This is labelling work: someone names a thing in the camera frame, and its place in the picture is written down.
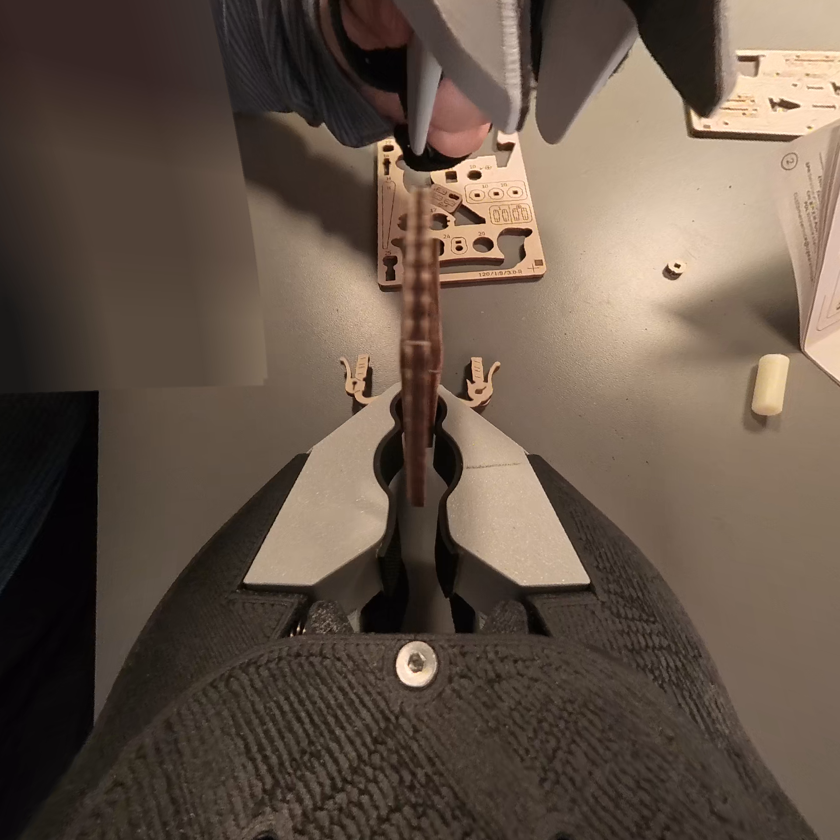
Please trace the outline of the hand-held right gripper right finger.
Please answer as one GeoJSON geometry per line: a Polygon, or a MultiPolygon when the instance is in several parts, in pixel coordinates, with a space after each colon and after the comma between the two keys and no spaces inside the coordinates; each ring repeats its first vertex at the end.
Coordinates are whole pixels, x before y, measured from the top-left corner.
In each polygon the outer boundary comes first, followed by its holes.
{"type": "Polygon", "coordinates": [[[434,471],[445,483],[435,560],[446,596],[520,599],[591,579],[529,454],[443,386],[434,471]]]}

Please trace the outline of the person's left forearm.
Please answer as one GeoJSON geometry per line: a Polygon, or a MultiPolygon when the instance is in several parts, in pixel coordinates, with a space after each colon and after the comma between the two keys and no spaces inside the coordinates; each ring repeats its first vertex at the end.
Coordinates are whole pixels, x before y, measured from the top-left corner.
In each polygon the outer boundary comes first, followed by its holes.
{"type": "Polygon", "coordinates": [[[210,5],[234,113],[296,113],[350,148],[392,136],[392,121],[375,111],[328,47],[320,2],[210,5]]]}

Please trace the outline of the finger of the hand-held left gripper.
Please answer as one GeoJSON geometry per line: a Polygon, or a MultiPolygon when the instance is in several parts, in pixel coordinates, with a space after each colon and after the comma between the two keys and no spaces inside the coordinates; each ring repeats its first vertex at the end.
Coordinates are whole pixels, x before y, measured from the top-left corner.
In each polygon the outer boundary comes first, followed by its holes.
{"type": "Polygon", "coordinates": [[[528,1],[403,1],[444,76],[499,130],[519,130],[531,95],[528,1]]]}
{"type": "Polygon", "coordinates": [[[548,1],[539,22],[535,119],[558,144],[627,56],[637,21],[624,1],[548,1]]]}

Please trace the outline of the instruction booklet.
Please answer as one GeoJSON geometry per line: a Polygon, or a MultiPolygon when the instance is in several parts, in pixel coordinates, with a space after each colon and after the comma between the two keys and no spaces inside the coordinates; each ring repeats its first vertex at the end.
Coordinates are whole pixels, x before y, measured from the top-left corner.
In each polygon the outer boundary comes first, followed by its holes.
{"type": "Polygon", "coordinates": [[[788,143],[773,175],[801,351],[839,383],[839,121],[788,143]]]}

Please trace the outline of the wooden parts sheet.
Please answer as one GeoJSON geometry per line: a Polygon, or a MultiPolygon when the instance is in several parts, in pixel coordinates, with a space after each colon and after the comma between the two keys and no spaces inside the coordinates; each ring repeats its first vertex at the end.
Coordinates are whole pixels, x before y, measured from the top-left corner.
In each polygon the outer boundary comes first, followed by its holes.
{"type": "Polygon", "coordinates": [[[689,135],[793,140],[839,119],[839,53],[739,49],[738,78],[709,117],[686,110],[689,135]]]}
{"type": "MultiPolygon", "coordinates": [[[[429,173],[430,235],[443,284],[534,280],[547,269],[518,133],[495,132],[491,151],[429,173]]],[[[377,282],[403,284],[409,191],[393,138],[375,147],[377,282]]]]}

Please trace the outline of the person's left hand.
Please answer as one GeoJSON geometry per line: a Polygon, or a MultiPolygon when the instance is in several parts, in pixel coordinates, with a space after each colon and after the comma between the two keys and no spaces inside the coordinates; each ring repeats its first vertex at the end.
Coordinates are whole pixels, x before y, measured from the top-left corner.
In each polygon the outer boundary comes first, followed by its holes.
{"type": "MultiPolygon", "coordinates": [[[[406,46],[414,32],[391,1],[340,1],[343,28],[358,47],[370,51],[406,46]]],[[[394,92],[367,86],[350,67],[333,27],[329,2],[321,1],[322,35],[335,60],[359,89],[361,96],[387,122],[404,121],[399,97],[394,92]]],[[[490,130],[490,121],[456,84],[443,78],[438,85],[427,140],[436,151],[451,157],[477,152],[490,130]]]]}

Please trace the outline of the wooden bicycle wheel handlebar model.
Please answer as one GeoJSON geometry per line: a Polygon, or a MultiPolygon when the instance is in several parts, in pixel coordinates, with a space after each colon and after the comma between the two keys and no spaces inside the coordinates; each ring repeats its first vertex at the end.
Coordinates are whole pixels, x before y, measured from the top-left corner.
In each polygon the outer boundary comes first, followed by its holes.
{"type": "MultiPolygon", "coordinates": [[[[396,398],[382,394],[372,401],[372,408],[360,412],[343,424],[335,433],[324,439],[327,444],[349,433],[363,436],[360,444],[353,446],[353,456],[371,457],[371,466],[354,461],[351,469],[358,472],[350,479],[357,490],[364,492],[377,487],[386,494],[388,508],[386,533],[396,528],[397,501],[389,488],[390,480],[383,471],[384,456],[398,444],[402,433],[403,466],[405,471],[406,498],[415,507],[422,507],[426,500],[427,443],[434,429],[438,404],[439,366],[443,359],[442,327],[439,318],[438,248],[431,235],[430,192],[423,188],[408,197],[406,236],[404,242],[402,284],[401,366],[402,389],[399,393],[402,413],[396,414],[396,398]]],[[[457,486],[462,469],[495,469],[522,463],[524,451],[500,430],[469,410],[456,408],[460,400],[450,401],[449,415],[439,433],[443,445],[455,457],[455,473],[447,480],[444,498],[455,493],[460,503],[457,486]]]]}

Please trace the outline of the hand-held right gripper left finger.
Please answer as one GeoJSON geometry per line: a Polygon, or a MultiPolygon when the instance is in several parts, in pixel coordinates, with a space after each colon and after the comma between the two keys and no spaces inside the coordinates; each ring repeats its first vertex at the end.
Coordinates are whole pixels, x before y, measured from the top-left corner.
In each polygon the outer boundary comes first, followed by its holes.
{"type": "Polygon", "coordinates": [[[403,469],[400,386],[392,385],[308,452],[243,579],[304,594],[396,630],[404,562],[395,477],[403,469]]]}

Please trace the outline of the cream plastic cylinder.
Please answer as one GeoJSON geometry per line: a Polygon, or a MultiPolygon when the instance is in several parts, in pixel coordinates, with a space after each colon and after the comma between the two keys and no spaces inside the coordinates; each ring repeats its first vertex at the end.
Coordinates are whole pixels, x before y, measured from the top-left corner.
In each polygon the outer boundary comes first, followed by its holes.
{"type": "Polygon", "coordinates": [[[751,412],[760,417],[775,417],[782,413],[790,359],[782,353],[768,353],[760,357],[754,379],[751,412]]]}

